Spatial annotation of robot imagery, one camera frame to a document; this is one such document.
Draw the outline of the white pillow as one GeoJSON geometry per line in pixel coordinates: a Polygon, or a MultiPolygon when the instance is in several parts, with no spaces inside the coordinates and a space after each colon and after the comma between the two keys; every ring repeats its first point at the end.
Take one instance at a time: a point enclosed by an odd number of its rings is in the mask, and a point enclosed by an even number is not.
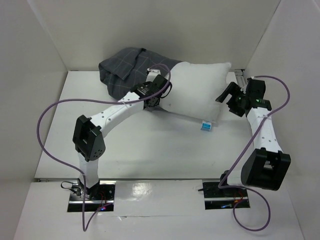
{"type": "Polygon", "coordinates": [[[160,100],[159,107],[173,114],[216,122],[221,110],[216,99],[227,87],[231,67],[230,62],[176,64],[170,71],[172,89],[160,100]]]}

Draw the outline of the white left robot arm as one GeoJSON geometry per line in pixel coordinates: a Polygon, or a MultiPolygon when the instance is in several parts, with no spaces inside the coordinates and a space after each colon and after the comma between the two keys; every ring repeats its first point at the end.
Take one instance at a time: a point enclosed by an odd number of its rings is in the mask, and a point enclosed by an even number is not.
{"type": "Polygon", "coordinates": [[[99,158],[106,151],[104,138],[130,116],[160,104],[164,93],[170,93],[172,83],[160,74],[153,81],[135,85],[121,100],[106,110],[77,118],[72,141],[79,157],[79,168],[83,172],[78,178],[81,194],[88,200],[97,197],[100,188],[98,177],[99,158]]]}

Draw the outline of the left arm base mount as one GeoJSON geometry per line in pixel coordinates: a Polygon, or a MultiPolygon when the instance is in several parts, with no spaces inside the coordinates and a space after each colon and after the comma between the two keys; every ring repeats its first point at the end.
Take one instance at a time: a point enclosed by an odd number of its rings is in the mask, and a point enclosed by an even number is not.
{"type": "Polygon", "coordinates": [[[91,192],[90,195],[84,194],[79,184],[75,181],[63,181],[60,187],[69,191],[68,213],[82,212],[83,199],[85,199],[85,212],[113,212],[115,200],[115,181],[101,180],[97,190],[91,192]]]}

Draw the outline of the dark grey checked pillowcase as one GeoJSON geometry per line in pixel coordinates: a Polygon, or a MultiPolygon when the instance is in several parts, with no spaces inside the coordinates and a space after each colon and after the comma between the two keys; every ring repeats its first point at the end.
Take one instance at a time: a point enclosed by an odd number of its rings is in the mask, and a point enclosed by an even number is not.
{"type": "Polygon", "coordinates": [[[115,100],[124,97],[132,87],[147,81],[147,69],[163,64],[169,69],[180,60],[138,47],[126,47],[98,64],[100,81],[115,100]]]}

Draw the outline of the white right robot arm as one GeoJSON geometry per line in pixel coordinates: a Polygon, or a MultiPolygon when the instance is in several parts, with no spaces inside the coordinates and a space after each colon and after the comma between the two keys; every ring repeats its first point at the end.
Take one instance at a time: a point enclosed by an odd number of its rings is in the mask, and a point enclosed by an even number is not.
{"type": "Polygon", "coordinates": [[[216,101],[226,103],[229,111],[239,117],[245,116],[252,131],[252,137],[240,153],[231,168],[224,172],[218,190],[223,196],[230,196],[236,188],[255,187],[277,191],[289,169],[291,157],[281,149],[273,127],[272,115],[279,110],[272,109],[271,102],[264,98],[266,84],[262,76],[248,78],[245,88],[231,82],[216,101]],[[243,164],[239,183],[233,182],[229,175],[246,153],[253,146],[253,152],[243,164]]]}

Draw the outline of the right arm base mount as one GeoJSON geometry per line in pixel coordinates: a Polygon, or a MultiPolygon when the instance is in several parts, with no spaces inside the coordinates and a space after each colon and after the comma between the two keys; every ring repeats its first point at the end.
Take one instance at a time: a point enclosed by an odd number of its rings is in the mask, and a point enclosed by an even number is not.
{"type": "Polygon", "coordinates": [[[248,193],[239,188],[218,188],[218,181],[203,182],[197,191],[203,193],[206,210],[250,208],[248,193]]]}

